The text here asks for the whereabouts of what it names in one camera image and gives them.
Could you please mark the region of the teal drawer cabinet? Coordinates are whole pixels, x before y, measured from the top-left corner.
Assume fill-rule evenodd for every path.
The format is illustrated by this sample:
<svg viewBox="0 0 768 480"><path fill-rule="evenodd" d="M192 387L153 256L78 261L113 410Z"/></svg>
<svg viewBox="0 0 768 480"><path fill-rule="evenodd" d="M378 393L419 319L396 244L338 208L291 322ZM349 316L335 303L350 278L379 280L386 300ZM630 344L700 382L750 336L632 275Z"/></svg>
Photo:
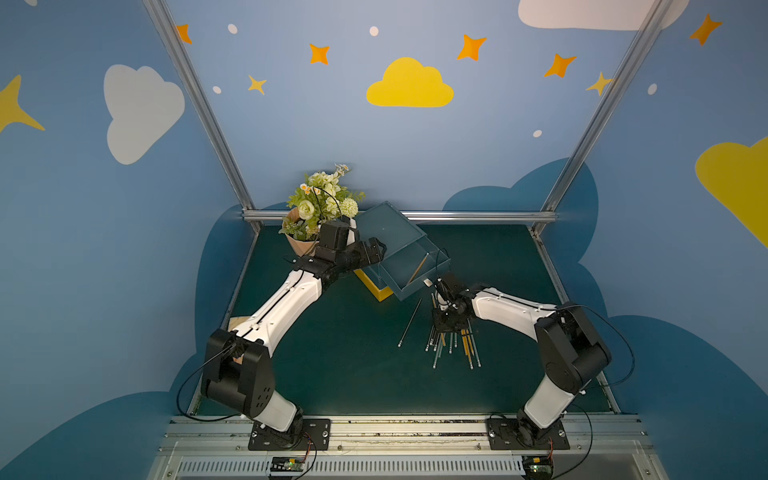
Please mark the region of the teal drawer cabinet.
<svg viewBox="0 0 768 480"><path fill-rule="evenodd" d="M420 227L389 202L383 202L359 214L356 222L362 240L367 241L375 237L387 246L384 259L388 254L394 254L416 240L427 237Z"/></svg>

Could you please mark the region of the teal drawer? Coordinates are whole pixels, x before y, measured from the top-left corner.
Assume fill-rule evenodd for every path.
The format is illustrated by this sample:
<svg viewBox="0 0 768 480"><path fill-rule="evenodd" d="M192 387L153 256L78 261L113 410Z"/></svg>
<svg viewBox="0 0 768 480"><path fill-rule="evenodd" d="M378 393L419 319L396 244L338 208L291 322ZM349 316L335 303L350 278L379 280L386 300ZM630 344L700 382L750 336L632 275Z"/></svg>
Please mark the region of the teal drawer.
<svg viewBox="0 0 768 480"><path fill-rule="evenodd" d="M420 274L406 286L410 276L426 253L429 258ZM429 282L437 280L450 270L451 259L444 249L440 249L428 237L422 237L409 244L378 264L365 267L363 271L379 286L388 286L398 300L405 300Z"/></svg>

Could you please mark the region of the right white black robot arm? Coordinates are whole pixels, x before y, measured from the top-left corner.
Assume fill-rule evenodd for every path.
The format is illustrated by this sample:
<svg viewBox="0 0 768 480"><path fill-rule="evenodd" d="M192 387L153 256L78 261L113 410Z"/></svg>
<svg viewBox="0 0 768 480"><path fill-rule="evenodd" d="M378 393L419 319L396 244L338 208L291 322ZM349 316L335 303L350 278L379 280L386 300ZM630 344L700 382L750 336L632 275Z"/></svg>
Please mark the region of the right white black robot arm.
<svg viewBox="0 0 768 480"><path fill-rule="evenodd" d="M470 288L451 273L439 277L434 331L468 331L472 319L495 322L537 344L544 377L516 416L517 430L528 436L528 444L551 430L576 395L612 361L606 342L580 305L536 303L489 286Z"/></svg>

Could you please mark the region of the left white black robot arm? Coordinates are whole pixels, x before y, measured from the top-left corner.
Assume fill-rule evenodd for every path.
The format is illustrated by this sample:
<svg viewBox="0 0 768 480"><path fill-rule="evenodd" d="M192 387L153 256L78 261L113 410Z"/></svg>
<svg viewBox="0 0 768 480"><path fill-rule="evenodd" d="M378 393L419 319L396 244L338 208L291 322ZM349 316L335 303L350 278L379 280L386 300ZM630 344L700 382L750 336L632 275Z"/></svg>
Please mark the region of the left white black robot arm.
<svg viewBox="0 0 768 480"><path fill-rule="evenodd" d="M276 390L272 357L301 314L339 277L383 261L387 247L377 238L319 243L302 256L279 289L233 330L219 329L208 339L201 394L279 434L301 433L302 414Z"/></svg>

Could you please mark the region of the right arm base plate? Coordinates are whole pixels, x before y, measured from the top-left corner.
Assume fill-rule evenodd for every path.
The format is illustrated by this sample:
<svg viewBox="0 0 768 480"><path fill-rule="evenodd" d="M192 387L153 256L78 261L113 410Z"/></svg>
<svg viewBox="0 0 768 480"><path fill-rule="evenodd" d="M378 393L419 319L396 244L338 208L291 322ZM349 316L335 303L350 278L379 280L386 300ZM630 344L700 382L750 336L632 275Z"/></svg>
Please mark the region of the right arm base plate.
<svg viewBox="0 0 768 480"><path fill-rule="evenodd" d="M569 450L570 444L561 420L539 428L523 419L491 416L485 421L492 450Z"/></svg>

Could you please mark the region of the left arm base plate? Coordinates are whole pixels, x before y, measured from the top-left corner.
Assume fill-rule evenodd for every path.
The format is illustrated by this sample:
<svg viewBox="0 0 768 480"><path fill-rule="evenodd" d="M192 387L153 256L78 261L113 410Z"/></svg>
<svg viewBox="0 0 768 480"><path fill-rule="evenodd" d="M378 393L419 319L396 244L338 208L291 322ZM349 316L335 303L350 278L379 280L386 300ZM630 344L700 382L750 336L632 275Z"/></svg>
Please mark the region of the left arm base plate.
<svg viewBox="0 0 768 480"><path fill-rule="evenodd" d="M326 451L331 427L329 418L299 418L284 432L255 422L247 448L249 451L298 451L310 446L312 450Z"/></svg>

